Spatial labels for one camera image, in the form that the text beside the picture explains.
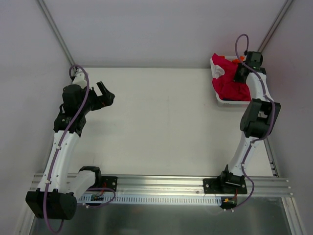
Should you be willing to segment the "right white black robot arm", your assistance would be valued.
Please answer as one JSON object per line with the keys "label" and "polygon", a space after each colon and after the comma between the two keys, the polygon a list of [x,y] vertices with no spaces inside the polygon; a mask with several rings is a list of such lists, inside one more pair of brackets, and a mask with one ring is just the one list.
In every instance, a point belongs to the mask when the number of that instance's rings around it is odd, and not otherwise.
{"label": "right white black robot arm", "polygon": [[217,178],[223,194],[246,194],[246,169],[257,145],[272,132],[281,105],[275,102],[267,87],[266,70],[262,67],[260,52],[245,51],[245,60],[235,73],[235,82],[249,87],[251,101],[240,122],[241,139],[234,157]]}

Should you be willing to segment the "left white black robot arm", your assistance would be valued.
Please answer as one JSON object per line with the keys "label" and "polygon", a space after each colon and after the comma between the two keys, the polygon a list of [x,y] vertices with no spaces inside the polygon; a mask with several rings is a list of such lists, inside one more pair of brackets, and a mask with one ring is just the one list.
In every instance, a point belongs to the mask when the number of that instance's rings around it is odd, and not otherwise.
{"label": "left white black robot arm", "polygon": [[72,83],[64,87],[47,165],[37,188],[28,191],[25,197],[39,219],[71,220],[77,200],[87,189],[97,191],[102,186],[101,170],[95,166],[82,167],[74,180],[67,182],[70,161],[87,122],[87,114],[111,106],[115,98],[101,81],[97,82],[101,95],[97,95],[86,76],[87,73],[80,70],[71,77]]}

